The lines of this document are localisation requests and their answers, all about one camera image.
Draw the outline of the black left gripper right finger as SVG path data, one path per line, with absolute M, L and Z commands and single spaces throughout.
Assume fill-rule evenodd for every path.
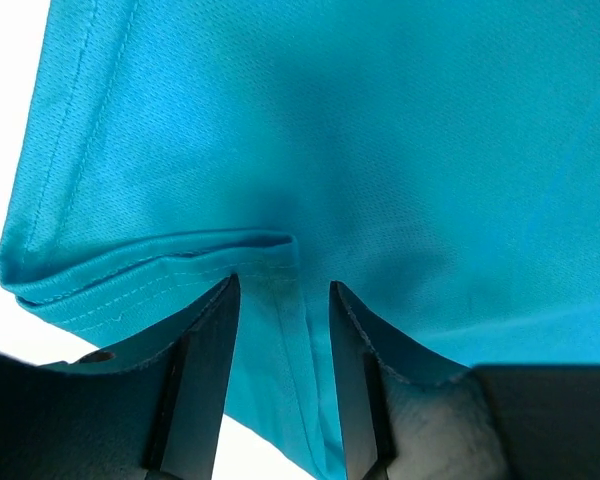
M 462 366 L 345 284 L 329 327 L 350 479 L 600 479 L 600 365 Z

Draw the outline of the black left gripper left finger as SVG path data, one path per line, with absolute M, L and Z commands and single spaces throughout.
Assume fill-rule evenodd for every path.
M 0 479 L 208 479 L 232 365 L 229 277 L 76 362 L 0 353 Z

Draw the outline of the teal t-shirt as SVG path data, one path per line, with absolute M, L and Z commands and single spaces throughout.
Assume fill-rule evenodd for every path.
M 237 274 L 229 415 L 344 458 L 328 290 L 600 363 L 600 1 L 55 1 L 0 283 L 106 346 Z

